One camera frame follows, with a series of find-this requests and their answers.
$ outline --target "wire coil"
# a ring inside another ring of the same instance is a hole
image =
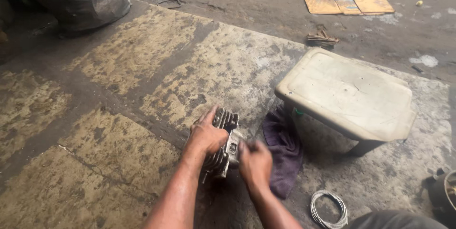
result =
[[[341,218],[335,224],[322,220],[316,212],[315,201],[318,198],[322,197],[323,195],[326,195],[326,196],[330,197],[331,199],[333,199],[338,204],[339,208],[341,209]],[[330,191],[321,190],[321,191],[315,192],[312,195],[311,213],[312,213],[312,217],[315,220],[315,222],[321,224],[322,227],[327,228],[327,229],[341,229],[346,224],[348,224],[348,212],[347,212],[347,208],[345,207],[345,204],[343,203],[342,199],[339,196],[333,194]]]

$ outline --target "rag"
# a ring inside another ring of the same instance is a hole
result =
[[[282,105],[266,115],[263,132],[272,154],[271,191],[286,199],[302,166],[303,146],[291,115]]]

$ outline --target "right hand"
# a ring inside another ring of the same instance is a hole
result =
[[[249,192],[269,189],[272,170],[272,155],[259,140],[241,141],[239,144],[239,172]]]

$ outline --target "dirty floor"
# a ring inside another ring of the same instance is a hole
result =
[[[418,115],[406,142],[361,158],[343,156],[355,143],[305,117],[305,161],[285,206],[307,228],[317,227],[309,203],[320,189],[341,196],[349,219],[380,209],[432,216],[421,180],[456,165],[450,0],[423,0],[423,7],[390,0],[395,14],[370,17],[311,15],[304,0],[183,0],[178,10],[142,1],[76,39],[56,38],[45,14],[7,31],[0,228],[139,227],[174,171],[189,125],[210,104],[238,113],[242,132],[262,138],[265,114],[280,103],[274,86],[317,24],[341,39],[334,52],[407,81]],[[409,58],[421,55],[438,65],[418,64],[424,72],[417,73]],[[318,206],[337,220],[330,202]],[[195,225],[261,227],[236,171],[200,187]]]

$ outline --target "left hand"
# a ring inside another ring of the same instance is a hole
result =
[[[228,140],[228,132],[212,126],[218,105],[203,113],[190,127],[190,137],[185,144],[184,152],[202,152],[204,155],[214,154]]]

